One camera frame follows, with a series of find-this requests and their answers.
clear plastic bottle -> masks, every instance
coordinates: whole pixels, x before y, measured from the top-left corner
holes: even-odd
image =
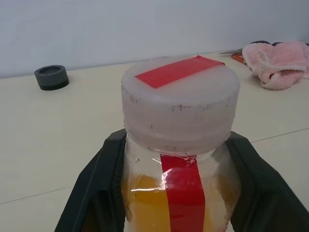
[[[122,80],[126,232],[224,232],[239,198],[225,146],[239,92],[236,75],[217,65],[160,88],[135,77],[183,59],[140,62]]]

white wall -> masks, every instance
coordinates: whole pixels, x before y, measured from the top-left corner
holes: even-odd
[[[0,76],[309,42],[308,0],[4,0]]]

yellow liquid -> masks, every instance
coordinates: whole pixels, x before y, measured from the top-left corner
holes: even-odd
[[[227,210],[233,210],[239,192],[224,177],[217,177],[211,186],[210,196],[223,198]],[[130,232],[170,232],[169,204],[162,181],[146,175],[131,176],[123,182],[122,191]],[[211,199],[206,199],[203,232],[216,232],[207,201]]]

pink cloth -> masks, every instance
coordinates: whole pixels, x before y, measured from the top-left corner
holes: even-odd
[[[264,88],[286,89],[309,78],[309,47],[302,42],[252,43],[242,54]]]

red tape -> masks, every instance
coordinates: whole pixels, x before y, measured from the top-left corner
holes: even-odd
[[[171,232],[203,232],[205,196],[196,156],[161,155]]]
[[[196,56],[144,72],[135,77],[153,88],[159,88],[221,64],[224,63]]]

